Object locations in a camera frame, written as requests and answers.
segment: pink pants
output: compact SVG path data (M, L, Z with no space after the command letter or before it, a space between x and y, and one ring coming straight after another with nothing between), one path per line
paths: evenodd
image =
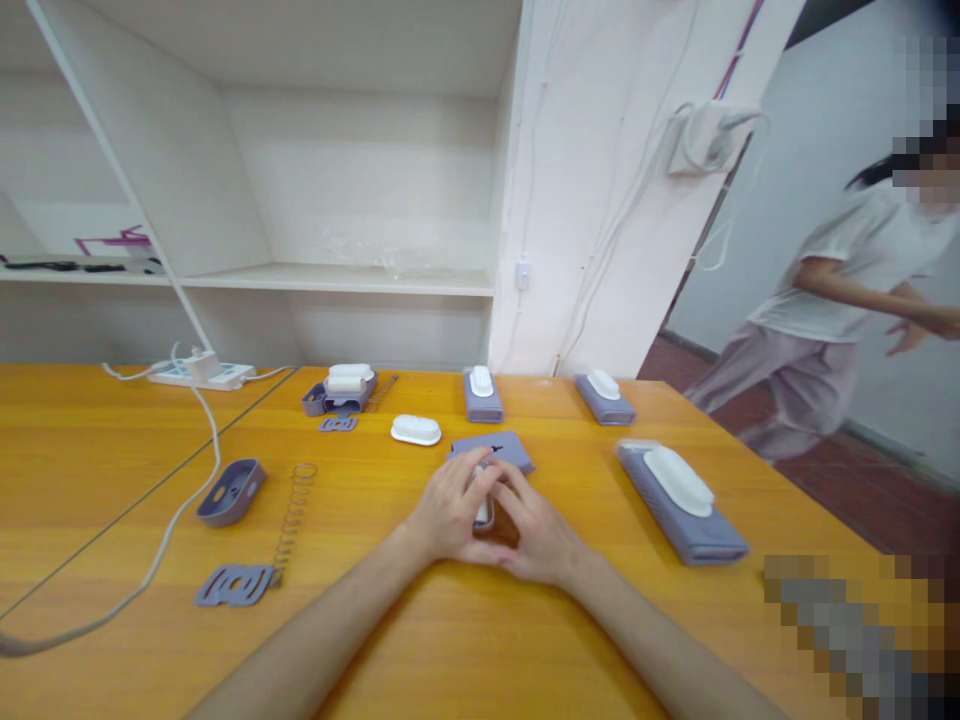
M828 343L747 323L687 392L708 415L762 380L777 411L740 441L768 463L802 455L840 427L857 377L856 343Z

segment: white t-shirt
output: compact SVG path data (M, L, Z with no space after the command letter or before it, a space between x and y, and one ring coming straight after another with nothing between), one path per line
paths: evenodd
M840 260L841 275L888 293L911 277L932 274L958 231L960 214L932 215L907 202L904 189L890 180L853 192L840 212L803 243L773 297L747 319L796 337L857 342L870 311L794 288L800 262L809 257Z

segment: metal spring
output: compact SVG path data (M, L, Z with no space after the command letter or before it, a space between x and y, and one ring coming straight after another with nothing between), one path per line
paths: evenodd
M390 388L393 387L393 384L400 379L399 375L394 375L389 380L387 380L381 387L377 388L376 392L370 396L370 399L367 400L367 404L363 407L364 412L376 412L380 409L380 403L383 402L383 399L387 396L387 393L390 392Z
M313 463L300 463L290 474L292 484L290 500L287 503L287 514L283 516L283 524L280 526L280 539L277 541L277 549L273 554L271 588L278 588L283 582L283 573L290 562L293 543L300 531L300 520L303 516L303 508L307 504L307 495L310 494L310 486L313 485L313 478L316 475L317 466Z

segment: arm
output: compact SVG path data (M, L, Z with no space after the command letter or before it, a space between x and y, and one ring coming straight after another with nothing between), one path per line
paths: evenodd
M896 315L948 339L960 337L960 308L931 305L909 283L897 286L899 293L871 290L840 275L839 267L839 260L805 258L793 278L793 286L844 305Z
M916 300L918 302L927 302L927 299L917 291L913 285L909 282L902 282L897 285L893 290L890 291L891 295L896 295L897 297L907 298L909 300ZM894 355L899 355L900 353L910 352L911 350L919 347L923 344L923 341L927 339L930 335L930 332L924 330L922 327L913 323L909 320L901 320L892 328L887 330L887 335L896 335L900 333L900 340L897 344L890 349L887 353L887 357L893 357Z
M494 562L473 538L480 505L500 477L477 448L447 462L416 510L386 540L247 658L187 716L311 718L340 674L407 586L435 560Z
M512 465L512 490L491 493L513 518L520 545L497 563L515 576L555 585L589 612L674 718L782 718L780 710L677 627L577 537Z

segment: hand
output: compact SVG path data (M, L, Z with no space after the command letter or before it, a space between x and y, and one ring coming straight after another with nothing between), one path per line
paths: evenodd
M508 483L494 483L490 492L520 531L517 549L501 547L492 559L522 580L569 589L592 551L516 466L490 460L490 467L499 468Z
M915 325L909 320L901 320L892 328L887 330L887 335L895 335L897 333L903 333L900 336L900 342L887 353L887 357L893 357L894 355L899 355L900 353L910 352L914 348L918 347L930 334L927 330L924 330L919 325Z
M911 320L945 340L960 340L960 308L925 305Z
M496 563L497 546L476 540L473 522L503 470L491 465L470 482L474 468L492 452L475 448L448 460L430 478L416 509L403 523L428 564L444 558Z

